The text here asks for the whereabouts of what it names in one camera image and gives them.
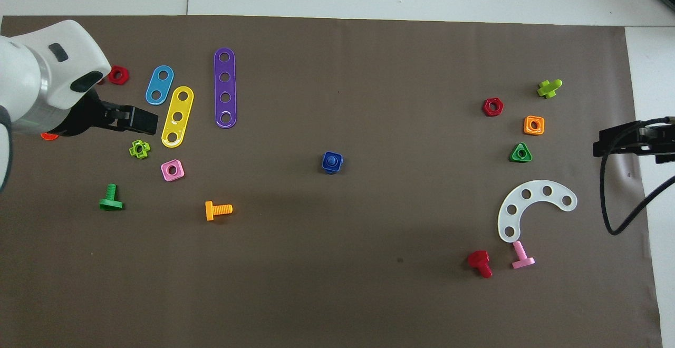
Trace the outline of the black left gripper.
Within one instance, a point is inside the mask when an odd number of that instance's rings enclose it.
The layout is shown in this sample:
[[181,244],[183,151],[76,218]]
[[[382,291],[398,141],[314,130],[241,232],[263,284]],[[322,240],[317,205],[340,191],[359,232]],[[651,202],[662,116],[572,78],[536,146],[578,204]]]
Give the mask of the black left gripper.
[[[118,105],[101,100],[96,90],[89,90],[70,108],[67,117],[53,129],[53,134],[72,137],[91,127],[147,135],[157,133],[159,117],[155,113],[130,105],[117,108]],[[112,115],[116,110],[117,119]]]

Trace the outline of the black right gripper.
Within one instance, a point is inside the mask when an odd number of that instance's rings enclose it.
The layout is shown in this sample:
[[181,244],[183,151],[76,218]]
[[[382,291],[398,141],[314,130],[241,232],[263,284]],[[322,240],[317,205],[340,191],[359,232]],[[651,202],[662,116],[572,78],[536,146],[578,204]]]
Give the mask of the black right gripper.
[[593,156],[658,151],[654,154],[657,165],[675,161],[674,118],[652,118],[638,125],[624,123],[600,130],[593,143]]

